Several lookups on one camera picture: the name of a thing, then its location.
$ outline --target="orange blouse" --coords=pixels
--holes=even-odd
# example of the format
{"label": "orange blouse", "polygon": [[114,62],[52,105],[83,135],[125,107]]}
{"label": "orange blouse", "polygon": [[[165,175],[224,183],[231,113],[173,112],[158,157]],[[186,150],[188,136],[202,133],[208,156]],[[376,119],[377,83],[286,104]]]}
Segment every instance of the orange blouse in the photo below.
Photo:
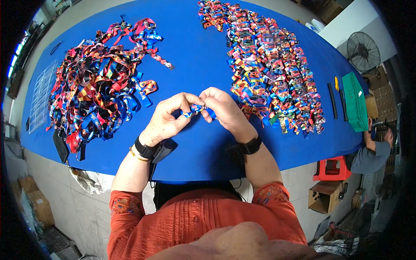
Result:
{"label": "orange blouse", "polygon": [[169,247],[195,241],[214,228],[245,221],[260,224],[269,240],[307,244],[281,182],[258,189],[252,203],[238,201],[233,194],[218,189],[189,191],[150,215],[145,215],[141,193],[112,191],[110,209],[110,260],[146,259]]}

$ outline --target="green plastic crate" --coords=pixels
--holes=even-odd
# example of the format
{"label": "green plastic crate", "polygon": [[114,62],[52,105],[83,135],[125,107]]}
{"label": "green plastic crate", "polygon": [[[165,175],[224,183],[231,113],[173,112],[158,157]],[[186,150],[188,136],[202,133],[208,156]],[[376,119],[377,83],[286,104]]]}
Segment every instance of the green plastic crate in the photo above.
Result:
{"label": "green plastic crate", "polygon": [[368,131],[367,107],[360,83],[351,72],[342,77],[348,122],[356,132]]}

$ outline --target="red plastic stool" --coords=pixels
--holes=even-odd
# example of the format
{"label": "red plastic stool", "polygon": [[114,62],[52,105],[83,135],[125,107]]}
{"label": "red plastic stool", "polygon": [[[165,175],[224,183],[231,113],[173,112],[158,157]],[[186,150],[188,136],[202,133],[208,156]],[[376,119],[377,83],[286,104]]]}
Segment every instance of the red plastic stool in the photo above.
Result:
{"label": "red plastic stool", "polygon": [[345,164],[344,156],[320,160],[318,162],[317,172],[318,175],[313,176],[314,181],[343,181],[351,175],[351,172]]}

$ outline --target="gold bangle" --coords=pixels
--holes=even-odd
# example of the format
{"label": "gold bangle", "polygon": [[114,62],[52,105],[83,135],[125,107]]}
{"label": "gold bangle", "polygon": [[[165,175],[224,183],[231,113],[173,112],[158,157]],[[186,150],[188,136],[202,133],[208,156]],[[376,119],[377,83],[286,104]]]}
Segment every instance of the gold bangle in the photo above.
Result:
{"label": "gold bangle", "polygon": [[133,150],[131,149],[131,147],[130,147],[130,151],[131,151],[131,154],[133,155],[133,157],[136,157],[138,160],[141,160],[141,161],[150,161],[150,159],[141,159],[141,158],[137,157],[137,156],[134,154],[134,152],[133,152]]}

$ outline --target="concrete floor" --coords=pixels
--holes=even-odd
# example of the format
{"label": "concrete floor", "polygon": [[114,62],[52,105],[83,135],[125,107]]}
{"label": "concrete floor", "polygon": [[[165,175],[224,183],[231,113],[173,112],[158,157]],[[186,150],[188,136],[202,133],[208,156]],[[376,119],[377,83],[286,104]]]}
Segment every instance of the concrete floor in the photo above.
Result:
{"label": "concrete floor", "polygon": [[[44,48],[58,35],[87,17],[126,2],[130,1],[83,0],[74,7],[70,7],[57,19],[49,32],[40,41],[25,67],[25,77],[22,80],[19,95],[13,102],[10,115],[12,124],[16,125],[18,129],[21,128],[22,110],[27,86]],[[250,0],[248,2],[305,22],[310,22],[313,18],[317,19],[316,15],[289,0]],[[106,247],[110,233],[109,193],[101,195],[88,194],[74,180],[65,165],[41,157],[28,150],[25,150],[25,156],[27,168],[20,167],[16,170],[18,161],[12,159],[7,161],[9,173],[11,172],[13,176],[12,178],[25,174],[32,175],[39,189],[50,201],[56,227],[74,240],[82,253],[107,259]],[[317,225],[327,217],[325,214],[320,214],[307,208],[308,190],[316,183],[312,181],[312,175],[314,175],[315,171],[316,163],[311,163],[282,172],[284,184],[290,193],[290,201],[295,207],[307,240],[313,238]],[[339,221],[349,211],[351,197],[359,186],[359,181],[360,176],[354,174],[348,179],[348,192],[337,209],[331,213],[331,221]],[[239,180],[233,181],[235,187],[239,186],[239,184]],[[242,180],[238,191],[247,201],[251,201],[253,191],[247,179]],[[143,195],[145,210],[148,214],[155,212],[153,193],[153,189],[148,185]]]}

